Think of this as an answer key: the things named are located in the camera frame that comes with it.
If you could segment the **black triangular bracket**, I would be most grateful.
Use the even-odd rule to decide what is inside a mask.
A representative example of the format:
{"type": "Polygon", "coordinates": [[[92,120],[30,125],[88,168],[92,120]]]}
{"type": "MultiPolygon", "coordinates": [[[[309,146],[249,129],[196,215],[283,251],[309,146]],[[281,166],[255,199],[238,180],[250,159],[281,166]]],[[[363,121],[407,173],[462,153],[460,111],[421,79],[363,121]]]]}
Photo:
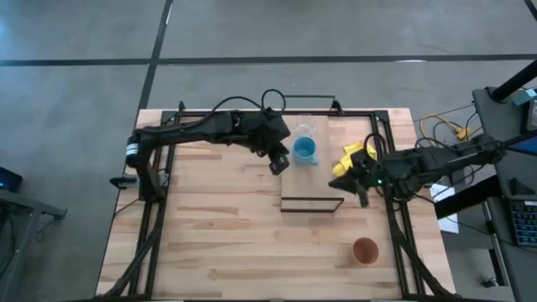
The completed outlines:
{"type": "Polygon", "coordinates": [[[525,185],[517,178],[512,178],[509,181],[509,190],[512,195],[534,195],[536,193],[535,190],[525,185]]]}

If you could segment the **backlit keyboard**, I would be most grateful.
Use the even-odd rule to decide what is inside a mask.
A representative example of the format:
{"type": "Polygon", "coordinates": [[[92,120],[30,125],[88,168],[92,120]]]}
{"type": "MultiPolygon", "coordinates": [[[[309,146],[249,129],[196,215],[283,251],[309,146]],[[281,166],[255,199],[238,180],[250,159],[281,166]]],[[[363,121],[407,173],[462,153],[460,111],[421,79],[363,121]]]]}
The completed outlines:
{"type": "Polygon", "coordinates": [[[508,209],[516,243],[537,248],[537,201],[510,201],[508,209]]]}

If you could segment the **blue ceramic mug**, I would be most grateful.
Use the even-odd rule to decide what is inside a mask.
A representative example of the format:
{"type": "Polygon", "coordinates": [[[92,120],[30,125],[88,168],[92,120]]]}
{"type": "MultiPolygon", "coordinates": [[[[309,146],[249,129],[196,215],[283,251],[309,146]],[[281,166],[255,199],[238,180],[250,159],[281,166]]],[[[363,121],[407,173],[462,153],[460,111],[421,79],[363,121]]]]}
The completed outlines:
{"type": "Polygon", "coordinates": [[[293,142],[292,154],[298,165],[318,165],[319,163],[316,143],[311,137],[298,137],[293,142]]]}

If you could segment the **grey metal side table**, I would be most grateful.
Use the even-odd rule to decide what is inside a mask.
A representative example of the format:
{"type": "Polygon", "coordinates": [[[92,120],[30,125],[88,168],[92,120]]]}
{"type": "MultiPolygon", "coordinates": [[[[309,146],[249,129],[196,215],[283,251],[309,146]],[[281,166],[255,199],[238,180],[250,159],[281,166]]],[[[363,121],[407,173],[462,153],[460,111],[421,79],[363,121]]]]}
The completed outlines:
{"type": "Polygon", "coordinates": [[[65,218],[67,209],[8,190],[0,190],[0,206],[7,207],[5,226],[10,229],[6,262],[0,264],[0,302],[8,302],[14,300],[29,245],[38,231],[41,216],[49,215],[54,221],[60,221],[65,218]]]}

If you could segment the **white paper sheet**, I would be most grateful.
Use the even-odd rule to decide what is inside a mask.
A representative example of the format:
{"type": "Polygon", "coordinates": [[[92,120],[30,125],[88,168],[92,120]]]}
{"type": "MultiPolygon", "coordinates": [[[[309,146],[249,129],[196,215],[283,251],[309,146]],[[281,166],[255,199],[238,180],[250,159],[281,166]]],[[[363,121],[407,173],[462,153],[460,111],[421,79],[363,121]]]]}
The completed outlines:
{"type": "MultiPolygon", "coordinates": [[[[447,197],[453,196],[456,193],[453,187],[445,185],[433,184],[430,187],[430,194],[435,203],[444,200],[447,197]]],[[[459,225],[457,222],[457,214],[452,214],[448,217],[438,220],[439,228],[442,232],[459,233],[459,225]]]]}

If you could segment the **wooden shelf with metal ends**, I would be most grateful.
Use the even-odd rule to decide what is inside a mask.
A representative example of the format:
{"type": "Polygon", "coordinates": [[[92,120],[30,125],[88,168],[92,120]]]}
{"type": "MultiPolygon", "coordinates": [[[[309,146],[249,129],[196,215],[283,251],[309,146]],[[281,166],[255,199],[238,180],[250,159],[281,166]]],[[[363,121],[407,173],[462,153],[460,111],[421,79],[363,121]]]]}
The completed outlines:
{"type": "Polygon", "coordinates": [[[333,180],[331,141],[328,117],[341,113],[341,106],[334,96],[303,95],[306,100],[326,99],[331,106],[324,110],[287,109],[284,121],[291,134],[284,140],[290,151],[289,167],[281,174],[281,211],[282,212],[320,212],[334,213],[343,204],[344,195],[332,189],[328,183],[333,180]],[[310,114],[315,119],[316,135],[313,138],[317,147],[318,165],[298,165],[295,163],[292,146],[298,138],[295,134],[296,120],[300,114],[310,114]]]}

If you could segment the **black crossbar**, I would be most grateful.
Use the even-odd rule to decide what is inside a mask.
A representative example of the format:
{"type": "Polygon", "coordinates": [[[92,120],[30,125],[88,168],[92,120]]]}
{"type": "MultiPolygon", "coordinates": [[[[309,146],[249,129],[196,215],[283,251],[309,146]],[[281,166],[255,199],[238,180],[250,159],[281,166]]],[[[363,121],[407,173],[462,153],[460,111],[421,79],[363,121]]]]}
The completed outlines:
{"type": "Polygon", "coordinates": [[[502,196],[503,192],[498,177],[494,175],[435,203],[436,217],[442,219],[466,208],[478,205],[487,198],[502,196]]]}

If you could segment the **black device with blue light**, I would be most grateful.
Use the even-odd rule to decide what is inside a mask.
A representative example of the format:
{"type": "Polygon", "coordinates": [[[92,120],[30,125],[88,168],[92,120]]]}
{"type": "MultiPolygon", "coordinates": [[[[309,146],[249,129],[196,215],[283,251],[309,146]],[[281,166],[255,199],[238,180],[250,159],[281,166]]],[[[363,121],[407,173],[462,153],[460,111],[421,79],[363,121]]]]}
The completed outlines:
{"type": "Polygon", "coordinates": [[[10,192],[18,192],[22,184],[23,177],[14,173],[9,169],[0,167],[0,190],[8,190],[10,192]]]}

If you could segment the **clear glass cup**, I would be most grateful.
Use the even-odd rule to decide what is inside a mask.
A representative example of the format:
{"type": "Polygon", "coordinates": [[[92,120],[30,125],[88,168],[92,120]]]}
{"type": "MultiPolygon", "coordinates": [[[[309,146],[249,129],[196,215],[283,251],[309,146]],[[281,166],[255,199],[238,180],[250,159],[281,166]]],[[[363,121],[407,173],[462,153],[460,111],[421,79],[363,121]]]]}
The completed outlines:
{"type": "Polygon", "coordinates": [[[297,137],[314,138],[316,135],[314,117],[310,114],[300,114],[296,120],[295,134],[297,137]]]}

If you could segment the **yellow cloth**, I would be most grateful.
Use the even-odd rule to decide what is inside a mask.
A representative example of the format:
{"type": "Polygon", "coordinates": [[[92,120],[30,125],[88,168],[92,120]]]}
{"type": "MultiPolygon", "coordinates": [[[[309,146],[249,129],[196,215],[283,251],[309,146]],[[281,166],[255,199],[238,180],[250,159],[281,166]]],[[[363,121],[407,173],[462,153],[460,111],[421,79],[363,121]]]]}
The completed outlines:
{"type": "Polygon", "coordinates": [[[352,166],[351,155],[364,148],[362,141],[356,141],[343,147],[344,155],[337,164],[332,167],[332,173],[336,177],[343,176],[352,166]]]}

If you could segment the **teal box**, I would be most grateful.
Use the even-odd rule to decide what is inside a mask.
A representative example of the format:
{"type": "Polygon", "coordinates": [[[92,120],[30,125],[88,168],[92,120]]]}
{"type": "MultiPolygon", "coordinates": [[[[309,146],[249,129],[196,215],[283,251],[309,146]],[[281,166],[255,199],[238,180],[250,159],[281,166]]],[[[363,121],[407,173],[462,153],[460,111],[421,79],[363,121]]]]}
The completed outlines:
{"type": "Polygon", "coordinates": [[[537,98],[537,91],[534,88],[523,89],[523,90],[516,91],[511,96],[511,102],[515,106],[522,106],[525,103],[534,100],[535,98],[537,98]]]}

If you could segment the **brown cup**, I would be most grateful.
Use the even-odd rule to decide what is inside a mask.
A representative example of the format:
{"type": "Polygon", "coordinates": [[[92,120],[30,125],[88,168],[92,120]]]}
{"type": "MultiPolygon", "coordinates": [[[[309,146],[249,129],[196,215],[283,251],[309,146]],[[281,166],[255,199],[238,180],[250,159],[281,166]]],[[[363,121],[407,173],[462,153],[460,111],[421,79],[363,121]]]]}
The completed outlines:
{"type": "Polygon", "coordinates": [[[378,245],[369,237],[358,238],[352,244],[352,257],[359,263],[373,264],[378,260],[378,255],[378,245]]]}

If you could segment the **black metal table frame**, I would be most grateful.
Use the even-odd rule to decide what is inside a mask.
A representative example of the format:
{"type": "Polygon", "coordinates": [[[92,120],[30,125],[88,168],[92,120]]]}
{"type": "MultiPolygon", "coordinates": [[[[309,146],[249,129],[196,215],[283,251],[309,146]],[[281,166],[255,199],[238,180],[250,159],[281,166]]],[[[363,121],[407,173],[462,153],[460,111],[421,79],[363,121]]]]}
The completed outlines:
{"type": "Polygon", "coordinates": [[[284,213],[281,179],[267,159],[238,146],[183,143],[158,167],[165,206],[117,204],[97,292],[124,273],[150,230],[161,231],[128,292],[147,299],[392,299],[401,295],[384,200],[362,208],[347,196],[334,213],[284,213]],[[352,244],[373,239],[378,260],[362,264],[352,244]]]}

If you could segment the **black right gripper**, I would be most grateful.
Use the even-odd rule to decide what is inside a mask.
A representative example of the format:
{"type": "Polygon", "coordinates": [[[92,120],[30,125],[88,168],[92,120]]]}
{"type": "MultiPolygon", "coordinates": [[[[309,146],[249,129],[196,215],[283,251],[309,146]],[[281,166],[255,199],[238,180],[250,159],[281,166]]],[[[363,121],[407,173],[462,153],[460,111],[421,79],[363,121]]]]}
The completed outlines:
{"type": "Polygon", "coordinates": [[[374,188],[378,195],[385,196],[384,169],[382,165],[372,158],[366,149],[351,154],[352,169],[344,175],[337,176],[328,185],[347,193],[356,193],[362,208],[369,207],[368,192],[374,188]]]}

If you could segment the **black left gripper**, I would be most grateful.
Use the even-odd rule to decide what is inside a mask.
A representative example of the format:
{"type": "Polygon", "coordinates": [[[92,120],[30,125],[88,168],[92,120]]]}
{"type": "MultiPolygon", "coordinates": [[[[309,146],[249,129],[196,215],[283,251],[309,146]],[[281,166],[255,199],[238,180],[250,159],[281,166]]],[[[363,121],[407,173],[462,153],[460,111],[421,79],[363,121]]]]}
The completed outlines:
{"type": "Polygon", "coordinates": [[[268,155],[272,174],[279,175],[289,167],[289,150],[282,141],[290,135],[290,130],[281,112],[269,107],[263,110],[262,114],[264,120],[253,132],[255,142],[253,152],[257,156],[268,155]]]}

